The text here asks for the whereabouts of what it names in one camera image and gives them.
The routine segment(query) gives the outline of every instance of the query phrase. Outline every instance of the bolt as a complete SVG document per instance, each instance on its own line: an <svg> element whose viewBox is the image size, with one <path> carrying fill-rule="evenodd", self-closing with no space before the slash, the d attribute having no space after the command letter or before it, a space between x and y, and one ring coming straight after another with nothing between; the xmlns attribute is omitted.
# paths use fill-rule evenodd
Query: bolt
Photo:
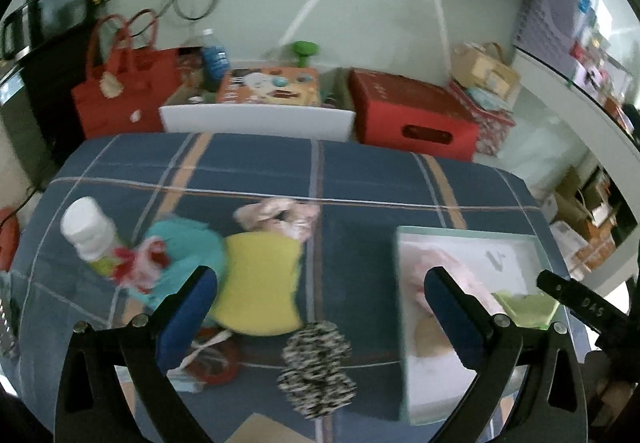
<svg viewBox="0 0 640 443"><path fill-rule="evenodd" d="M80 322L76 322L74 326L74 333L82 334L89 328L89 323L81 320Z"/></svg>
<svg viewBox="0 0 640 443"><path fill-rule="evenodd" d="M144 313L140 313L139 315L136 315L135 317L133 317L133 320L131 321L131 325L134 328L143 328L147 324L149 324L149 315L146 315Z"/></svg>
<svg viewBox="0 0 640 443"><path fill-rule="evenodd" d="M509 317L507 317L507 315L503 315L502 313L498 313L495 317L494 317L494 324L501 327L501 328L506 328L509 327L511 325L511 319Z"/></svg>
<svg viewBox="0 0 640 443"><path fill-rule="evenodd" d="M566 334L566 326L561 322L554 322L554 330L560 335Z"/></svg>

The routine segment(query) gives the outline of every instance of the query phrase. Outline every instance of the white shelf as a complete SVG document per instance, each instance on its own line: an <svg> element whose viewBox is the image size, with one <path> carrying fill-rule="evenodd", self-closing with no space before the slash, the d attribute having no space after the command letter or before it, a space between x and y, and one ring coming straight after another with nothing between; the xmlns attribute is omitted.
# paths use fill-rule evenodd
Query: white shelf
<svg viewBox="0 0 640 443"><path fill-rule="evenodd" d="M640 152L631 139L593 99L530 55L516 50L511 67L520 73L522 87L557 113L593 152L636 219L640 218ZM629 235L584 283L601 295L609 295L638 270L638 239L640 229Z"/></svg>

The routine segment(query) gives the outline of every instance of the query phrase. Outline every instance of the microwave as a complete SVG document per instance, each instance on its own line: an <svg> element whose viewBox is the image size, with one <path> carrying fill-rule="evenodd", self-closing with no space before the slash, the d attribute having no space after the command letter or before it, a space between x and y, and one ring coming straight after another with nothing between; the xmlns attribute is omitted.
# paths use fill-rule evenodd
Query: microwave
<svg viewBox="0 0 640 443"><path fill-rule="evenodd" d="M20 60L71 30L95 23L94 0L26 0L2 24L5 60Z"/></svg>

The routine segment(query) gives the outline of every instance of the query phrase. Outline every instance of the tan handbag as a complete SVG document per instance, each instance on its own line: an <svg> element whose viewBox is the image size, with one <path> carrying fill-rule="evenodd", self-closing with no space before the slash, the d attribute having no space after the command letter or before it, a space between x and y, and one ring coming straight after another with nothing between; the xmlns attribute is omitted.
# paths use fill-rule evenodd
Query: tan handbag
<svg viewBox="0 0 640 443"><path fill-rule="evenodd" d="M487 47L493 46L498 58L487 53ZM502 48L497 42L488 42L480 46L465 42L457 46L451 59L451 75L462 86L481 87L506 100L520 84L520 74L505 64Z"/></svg>

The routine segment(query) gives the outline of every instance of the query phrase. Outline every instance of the bag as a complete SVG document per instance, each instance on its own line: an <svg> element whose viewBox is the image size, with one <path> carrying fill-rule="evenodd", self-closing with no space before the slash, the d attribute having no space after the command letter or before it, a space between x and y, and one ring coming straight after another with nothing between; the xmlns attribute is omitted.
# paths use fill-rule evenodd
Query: bag
<svg viewBox="0 0 640 443"><path fill-rule="evenodd" d="M498 59L486 54L486 47L494 46ZM462 86L478 86L506 100L520 83L520 74L504 63L502 48L497 42L482 46L471 42L457 46L451 59L451 75Z"/></svg>
<svg viewBox="0 0 640 443"><path fill-rule="evenodd" d="M144 48L131 47L130 24L140 15L152 15L152 36ZM93 66L98 34L109 20L120 22L109 57ZM177 49L156 50L158 20L142 10L130 21L113 14L101 18L89 41L86 81L71 91L87 138L120 133L163 131L158 108L180 86Z"/></svg>

